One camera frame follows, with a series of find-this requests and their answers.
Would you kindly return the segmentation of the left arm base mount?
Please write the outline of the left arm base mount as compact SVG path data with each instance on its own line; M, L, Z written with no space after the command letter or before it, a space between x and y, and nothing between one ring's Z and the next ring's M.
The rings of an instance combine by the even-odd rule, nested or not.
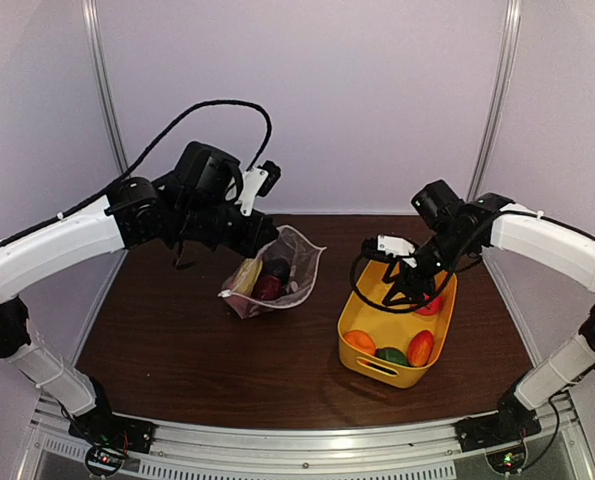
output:
M114 475L129 464L131 453L151 450L156 429L153 422L113 413L74 417L65 409L62 415L69 423L68 433L88 444L84 466L94 476Z

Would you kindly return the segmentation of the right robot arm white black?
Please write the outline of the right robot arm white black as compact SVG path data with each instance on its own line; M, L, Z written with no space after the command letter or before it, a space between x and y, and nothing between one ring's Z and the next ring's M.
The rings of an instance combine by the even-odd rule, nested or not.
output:
M432 235L424 243L386 235L376 240L390 289L381 306L418 310L439 296L440 272L453 276L466 256L487 249L517 255L560 274L595 297L595 235L495 193L465 201L443 181L426 185L412 204ZM577 331L503 396L489 430L496 440L518 437L535 411L595 370L595 303Z

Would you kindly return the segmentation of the dark red toy apple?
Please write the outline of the dark red toy apple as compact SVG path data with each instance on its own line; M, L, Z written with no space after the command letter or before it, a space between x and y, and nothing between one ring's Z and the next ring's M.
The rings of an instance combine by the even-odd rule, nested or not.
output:
M284 285L271 275L260 276L253 288L252 297L263 301L274 301L284 292Z

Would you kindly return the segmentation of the green toy lime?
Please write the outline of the green toy lime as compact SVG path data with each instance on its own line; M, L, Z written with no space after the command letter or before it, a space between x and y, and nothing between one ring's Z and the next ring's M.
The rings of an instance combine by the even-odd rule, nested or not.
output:
M408 361L406 355L395 347L384 347L378 348L375 351L375 356L378 359L401 365L401 366L408 366Z

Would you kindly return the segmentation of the clear zip top bag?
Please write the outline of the clear zip top bag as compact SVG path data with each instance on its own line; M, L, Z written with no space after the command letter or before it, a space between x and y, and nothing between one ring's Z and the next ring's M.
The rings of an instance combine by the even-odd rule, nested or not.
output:
M295 308L314 290L326 248L290 225L278 232L256 257L239 265L218 294L241 319Z

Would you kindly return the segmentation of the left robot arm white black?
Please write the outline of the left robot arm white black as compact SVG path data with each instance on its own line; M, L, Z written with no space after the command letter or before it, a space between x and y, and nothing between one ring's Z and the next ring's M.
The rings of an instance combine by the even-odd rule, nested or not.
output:
M281 176L272 161L246 170L230 154L193 141L175 168L156 180L115 181L99 198L47 225L0 241L0 359L64 409L79 434L108 445L125 433L101 384L29 332L26 288L86 260L153 240L181 249L223 245L245 258L275 240L270 217L255 210Z

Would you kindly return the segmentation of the yellow plastic basket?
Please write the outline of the yellow plastic basket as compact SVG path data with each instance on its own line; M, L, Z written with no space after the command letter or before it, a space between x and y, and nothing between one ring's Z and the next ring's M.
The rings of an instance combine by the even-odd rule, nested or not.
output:
M451 278L441 293L441 309L433 315L417 312L386 313L365 304L351 294L337 324L339 358L342 364L357 373L396 388L414 386L438 361L448 335L457 293L457 279ZM366 333L376 347L393 347L406 353L413 338L422 331L433 334L433 348L424 366L409 367L370 356L348 343L349 331Z

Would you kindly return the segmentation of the purple toy eggplant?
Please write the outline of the purple toy eggplant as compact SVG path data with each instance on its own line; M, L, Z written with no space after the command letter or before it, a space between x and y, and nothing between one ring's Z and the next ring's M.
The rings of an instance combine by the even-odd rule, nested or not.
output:
M265 267L269 275L276 277L282 285L287 285L291 275L291 265L283 258L269 260Z

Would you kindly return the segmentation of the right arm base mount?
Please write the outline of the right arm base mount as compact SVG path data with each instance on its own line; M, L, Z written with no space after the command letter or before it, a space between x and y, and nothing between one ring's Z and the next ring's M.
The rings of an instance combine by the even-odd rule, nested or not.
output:
M506 476L520 473L527 465L526 440L541 432L536 418L516 426L500 413L466 417L454 428L463 453L482 450L488 466L495 473Z

